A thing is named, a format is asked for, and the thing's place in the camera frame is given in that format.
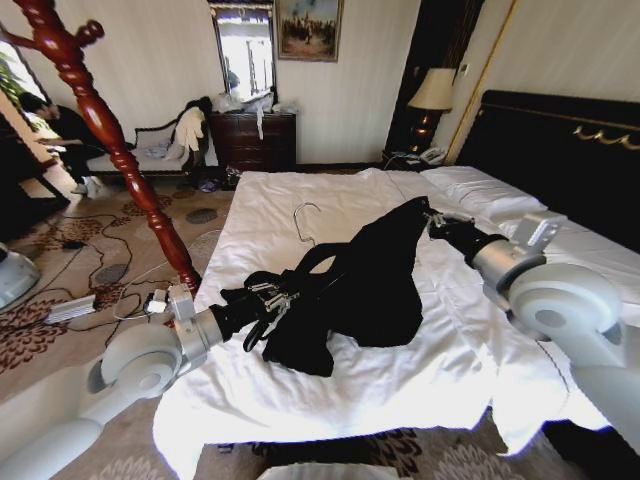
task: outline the black pants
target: black pants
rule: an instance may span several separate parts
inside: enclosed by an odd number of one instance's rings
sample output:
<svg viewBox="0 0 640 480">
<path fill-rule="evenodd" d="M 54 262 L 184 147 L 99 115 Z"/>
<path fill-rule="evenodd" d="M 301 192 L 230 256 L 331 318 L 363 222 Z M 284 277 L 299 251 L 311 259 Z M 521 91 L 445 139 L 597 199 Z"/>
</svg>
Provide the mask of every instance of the black pants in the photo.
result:
<svg viewBox="0 0 640 480">
<path fill-rule="evenodd" d="M 87 167 L 87 160 L 100 157 L 105 154 L 102 150 L 86 145 L 68 145 L 66 152 L 60 153 L 60 160 L 64 168 L 76 183 L 83 183 L 82 177 L 91 176 L 91 171 Z"/>
</svg>

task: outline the patterned carpet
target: patterned carpet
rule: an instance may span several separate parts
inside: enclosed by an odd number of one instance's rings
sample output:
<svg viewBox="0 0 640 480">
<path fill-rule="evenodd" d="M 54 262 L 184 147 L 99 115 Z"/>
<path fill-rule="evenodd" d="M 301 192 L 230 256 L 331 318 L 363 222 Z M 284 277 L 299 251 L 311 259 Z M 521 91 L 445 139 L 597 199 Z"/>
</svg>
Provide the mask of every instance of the patterned carpet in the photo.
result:
<svg viewBox="0 0 640 480">
<path fill-rule="evenodd" d="M 64 191 L 68 177 L 48 174 Z M 161 204 L 189 245 L 202 272 L 217 242 L 232 192 L 202 193 L 178 179 L 155 182 Z M 85 246 L 67 250 L 74 240 Z M 113 306 L 123 288 L 164 257 L 142 212 L 122 184 L 113 183 L 96 200 L 77 196 L 67 210 L 10 243 L 38 265 L 42 279 L 20 303 L 0 312 L 0 391 L 2 398 L 69 365 L 85 363 L 104 351 L 110 339 L 147 318 L 118 322 Z M 174 277 L 164 265 L 124 292 L 120 316 L 137 316 L 141 299 Z M 97 311 L 69 325 L 41 324 L 52 305 L 95 294 Z M 153 322 L 166 320 L 162 316 Z M 140 401 L 107 425 L 104 434 L 56 479 L 159 480 L 175 475 L 156 451 L 152 435 L 158 400 Z M 404 476 L 434 480 L 583 479 L 565 463 L 543 435 L 521 455 L 504 451 L 490 413 L 473 430 L 402 429 L 368 437 L 304 444 L 208 446 L 197 479 L 255 479 L 272 465 L 344 462 L 392 466 Z"/>
</svg>

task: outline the wooden bedpost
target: wooden bedpost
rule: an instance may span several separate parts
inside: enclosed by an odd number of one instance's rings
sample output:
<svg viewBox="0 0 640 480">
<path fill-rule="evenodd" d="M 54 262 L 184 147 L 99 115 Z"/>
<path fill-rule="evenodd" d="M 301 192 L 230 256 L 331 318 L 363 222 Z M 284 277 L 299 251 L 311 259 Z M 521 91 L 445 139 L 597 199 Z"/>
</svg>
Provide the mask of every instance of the wooden bedpost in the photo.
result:
<svg viewBox="0 0 640 480">
<path fill-rule="evenodd" d="M 147 214 L 167 260 L 180 280 L 195 294 L 200 276 L 194 270 L 184 243 L 167 215 L 160 210 L 158 198 L 138 170 L 138 162 L 125 146 L 122 128 L 113 112 L 93 86 L 93 77 L 84 65 L 82 48 L 104 35 L 102 26 L 89 20 L 75 35 L 66 30 L 55 11 L 54 0 L 14 0 L 33 28 L 33 40 L 4 32 L 15 45 L 39 50 L 51 60 L 60 78 L 72 89 L 78 107 L 91 131 L 108 148 L 111 161 L 122 172 L 127 189 L 136 205 Z"/>
</svg>

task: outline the green plant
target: green plant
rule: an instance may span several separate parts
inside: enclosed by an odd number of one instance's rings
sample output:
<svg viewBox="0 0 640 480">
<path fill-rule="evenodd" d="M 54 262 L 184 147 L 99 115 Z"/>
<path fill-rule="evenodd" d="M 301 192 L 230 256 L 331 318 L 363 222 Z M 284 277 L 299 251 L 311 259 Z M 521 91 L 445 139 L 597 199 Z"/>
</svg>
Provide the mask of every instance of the green plant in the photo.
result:
<svg viewBox="0 0 640 480">
<path fill-rule="evenodd" d="M 9 100 L 11 100 L 11 103 L 13 103 L 17 109 L 20 109 L 18 97 L 25 90 L 19 83 L 22 79 L 13 73 L 9 62 L 13 62 L 13 59 L 0 52 L 0 90 L 9 97 Z"/>
</svg>

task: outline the picture frame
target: picture frame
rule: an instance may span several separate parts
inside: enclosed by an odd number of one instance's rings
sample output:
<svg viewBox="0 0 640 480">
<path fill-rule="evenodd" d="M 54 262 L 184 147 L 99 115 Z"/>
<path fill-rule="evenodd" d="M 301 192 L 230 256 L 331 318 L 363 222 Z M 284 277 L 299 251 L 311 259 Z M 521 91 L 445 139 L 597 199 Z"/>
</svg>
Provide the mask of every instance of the picture frame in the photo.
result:
<svg viewBox="0 0 640 480">
<path fill-rule="evenodd" d="M 337 62 L 344 0 L 275 0 L 278 58 Z"/>
</svg>

